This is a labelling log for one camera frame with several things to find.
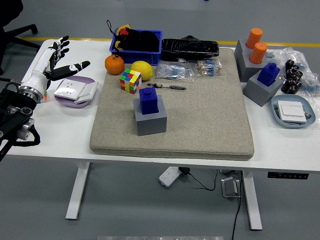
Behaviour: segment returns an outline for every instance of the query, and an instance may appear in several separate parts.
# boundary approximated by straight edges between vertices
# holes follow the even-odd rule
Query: beige cushion
[[[220,48],[222,74],[194,82],[154,79],[167,114],[164,133],[138,136],[133,98],[118,76],[106,74],[90,148],[96,154],[147,158],[249,160],[254,144],[232,49]]]

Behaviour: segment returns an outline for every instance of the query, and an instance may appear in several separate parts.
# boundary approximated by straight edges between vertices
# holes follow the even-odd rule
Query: purple plate
[[[77,82],[84,83],[84,84],[91,84],[91,83],[95,82],[95,80],[93,80],[92,78],[85,77],[85,76],[69,76],[69,77],[66,77],[66,79],[77,81]],[[54,96],[54,98],[55,98],[55,100],[57,100],[58,103],[61,103],[62,105],[65,105],[65,106],[71,107],[71,108],[83,108],[84,106],[88,105],[90,102],[90,101],[85,101],[80,104],[75,104],[75,101],[71,100],[71,99],[63,98],[60,96]]]

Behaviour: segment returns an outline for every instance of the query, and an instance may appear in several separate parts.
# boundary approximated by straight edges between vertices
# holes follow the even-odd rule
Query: gray block
[[[254,76],[249,78],[242,92],[245,96],[262,107],[276,95],[284,82],[281,79],[276,78],[274,83],[270,86],[266,86],[258,80],[260,72],[261,71],[257,72]]]
[[[167,131],[167,113],[162,96],[158,96],[157,113],[143,115],[140,107],[140,99],[133,99],[133,108],[138,129],[138,136],[165,133]]]
[[[239,39],[234,50],[235,62],[238,65],[239,58],[242,58],[242,53],[252,53],[253,49],[246,46],[247,39]]]
[[[249,58],[252,52],[243,52],[238,59],[236,65],[238,69],[239,79],[241,83],[247,83],[249,78],[259,72],[264,66],[268,64],[267,59],[264,57],[260,64],[250,62]]]

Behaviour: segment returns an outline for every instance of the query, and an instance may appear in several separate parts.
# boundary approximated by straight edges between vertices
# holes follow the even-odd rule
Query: white table
[[[43,43],[22,81],[26,81],[31,76],[32,69],[40,55],[53,42],[54,40],[47,40]],[[252,174],[254,170],[292,173],[320,172],[320,160],[317,157],[320,131],[307,128],[282,128],[274,119],[268,104],[260,107],[245,96],[255,149],[254,156],[248,161],[143,158],[94,154],[89,148],[89,141],[105,80],[105,58],[110,55],[110,42],[71,40],[68,47],[70,51],[58,62],[56,67],[90,61],[91,65],[78,75],[99,82],[93,100],[89,105],[80,109],[63,106],[54,98],[54,91],[61,80],[52,82],[47,91],[47,103],[39,104],[32,116],[35,119],[35,128],[41,137],[40,145],[27,148],[13,147],[6,156],[6,158],[76,163],[78,173],[66,214],[67,219],[77,219],[91,162],[144,163],[161,164],[162,166],[165,164],[167,166],[243,170],[245,195],[252,230],[262,230]]]

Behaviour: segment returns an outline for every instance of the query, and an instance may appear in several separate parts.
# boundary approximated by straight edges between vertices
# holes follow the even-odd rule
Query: pen
[[[148,86],[157,88],[157,89],[161,89],[161,88],[165,88],[165,89],[175,89],[175,90],[186,90],[187,88],[184,86],[175,86],[175,85],[168,85],[168,84],[156,84],[156,83],[148,83]]]

